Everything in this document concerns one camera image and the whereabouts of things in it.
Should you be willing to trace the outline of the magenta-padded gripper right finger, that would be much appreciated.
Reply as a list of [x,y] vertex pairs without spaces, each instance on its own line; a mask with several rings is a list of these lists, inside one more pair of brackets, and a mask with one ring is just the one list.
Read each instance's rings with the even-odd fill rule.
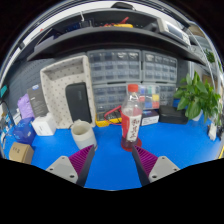
[[142,186],[179,171],[179,168],[166,156],[157,157],[139,146],[133,147],[132,156]]

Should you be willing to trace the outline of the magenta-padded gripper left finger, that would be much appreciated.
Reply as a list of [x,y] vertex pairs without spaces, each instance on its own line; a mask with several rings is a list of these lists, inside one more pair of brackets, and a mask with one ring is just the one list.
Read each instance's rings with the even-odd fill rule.
[[60,156],[47,168],[47,171],[83,187],[94,155],[94,146],[90,145],[69,157]]

